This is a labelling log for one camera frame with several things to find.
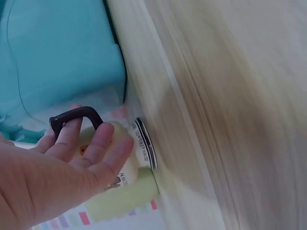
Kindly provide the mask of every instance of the black stripe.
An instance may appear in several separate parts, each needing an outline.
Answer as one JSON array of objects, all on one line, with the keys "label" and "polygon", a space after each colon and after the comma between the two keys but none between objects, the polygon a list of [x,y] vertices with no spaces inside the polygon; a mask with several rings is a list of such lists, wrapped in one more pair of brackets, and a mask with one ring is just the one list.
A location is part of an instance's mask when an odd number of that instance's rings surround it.
[{"label": "black stripe", "polygon": [[150,158],[150,162],[151,162],[151,168],[155,169],[156,165],[155,165],[155,160],[154,160],[153,146],[151,145],[151,143],[149,141],[149,137],[146,134],[145,127],[144,127],[142,120],[140,118],[137,118],[136,121],[137,121],[137,123],[139,123],[139,126],[141,127],[140,128],[141,133],[144,134],[143,138],[144,138],[144,141],[146,142],[146,149],[147,149],[148,153],[150,154],[149,158]]},{"label": "black stripe", "polygon": [[153,162],[152,162],[152,159],[151,159],[151,154],[150,154],[150,151],[148,149],[148,143],[145,139],[145,133],[144,131],[142,130],[141,128],[141,124],[138,120],[135,121],[135,124],[138,126],[139,130],[140,130],[140,134],[142,136],[142,139],[143,139],[143,142],[144,142],[144,145],[145,145],[145,148],[147,150],[147,153],[148,153],[148,158],[149,158],[149,163],[150,163],[150,167],[153,168]]}]

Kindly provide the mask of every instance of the hand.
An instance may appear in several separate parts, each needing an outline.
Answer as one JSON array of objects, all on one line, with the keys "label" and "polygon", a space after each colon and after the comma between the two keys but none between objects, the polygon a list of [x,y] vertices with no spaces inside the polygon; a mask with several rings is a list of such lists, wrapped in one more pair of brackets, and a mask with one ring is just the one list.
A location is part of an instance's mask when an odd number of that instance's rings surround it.
[{"label": "hand", "polygon": [[114,127],[103,123],[84,155],[75,157],[81,124],[66,123],[57,141],[49,130],[29,150],[0,136],[0,229],[23,230],[55,218],[114,180],[133,139],[124,137],[106,154]]}]

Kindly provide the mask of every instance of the black handle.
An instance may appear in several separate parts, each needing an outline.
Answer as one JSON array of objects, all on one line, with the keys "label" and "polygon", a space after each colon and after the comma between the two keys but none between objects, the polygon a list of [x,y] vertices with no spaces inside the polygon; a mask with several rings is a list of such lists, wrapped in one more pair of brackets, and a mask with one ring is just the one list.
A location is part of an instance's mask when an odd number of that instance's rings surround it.
[{"label": "black handle", "polygon": [[103,120],[101,119],[97,111],[92,107],[83,106],[69,110],[67,112],[51,117],[49,119],[50,126],[56,135],[56,139],[58,139],[59,133],[62,130],[65,123],[73,119],[81,118],[84,116],[91,120],[95,130],[97,130],[98,127],[103,123]]}]

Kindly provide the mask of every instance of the finger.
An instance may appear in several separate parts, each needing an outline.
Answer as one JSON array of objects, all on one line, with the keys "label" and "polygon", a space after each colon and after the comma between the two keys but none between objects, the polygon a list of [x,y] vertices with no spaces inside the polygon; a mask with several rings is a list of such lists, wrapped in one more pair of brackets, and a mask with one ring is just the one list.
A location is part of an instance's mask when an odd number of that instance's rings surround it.
[{"label": "finger", "polygon": [[10,140],[7,140],[2,133],[0,133],[0,142],[15,146],[14,143]]},{"label": "finger", "polygon": [[37,142],[36,146],[32,148],[36,152],[45,153],[49,148],[51,148],[55,143],[55,133],[50,128],[44,136]]},{"label": "finger", "polygon": [[67,122],[62,128],[55,144],[45,154],[69,162],[73,158],[75,148],[78,144],[81,125],[82,118]]},{"label": "finger", "polygon": [[101,163],[88,168],[94,174],[99,188],[105,188],[114,180],[130,156],[132,149],[133,139],[126,136],[116,144],[113,150],[108,152]]},{"label": "finger", "polygon": [[4,141],[5,141],[5,137],[4,137],[4,135],[3,135],[2,133],[0,133],[0,141],[1,141],[1,142],[4,142]]},{"label": "finger", "polygon": [[112,141],[114,127],[110,123],[101,124],[96,130],[91,144],[86,148],[82,157],[74,158],[70,162],[75,167],[88,168],[98,164],[104,158]]}]

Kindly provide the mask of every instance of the blurred wooden floor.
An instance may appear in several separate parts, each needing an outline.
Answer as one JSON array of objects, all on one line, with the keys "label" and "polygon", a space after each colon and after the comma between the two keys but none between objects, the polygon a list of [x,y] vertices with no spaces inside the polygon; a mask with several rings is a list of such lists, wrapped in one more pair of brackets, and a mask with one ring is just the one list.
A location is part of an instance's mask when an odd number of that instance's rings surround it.
[{"label": "blurred wooden floor", "polygon": [[307,229],[307,2],[108,3],[168,229]]}]

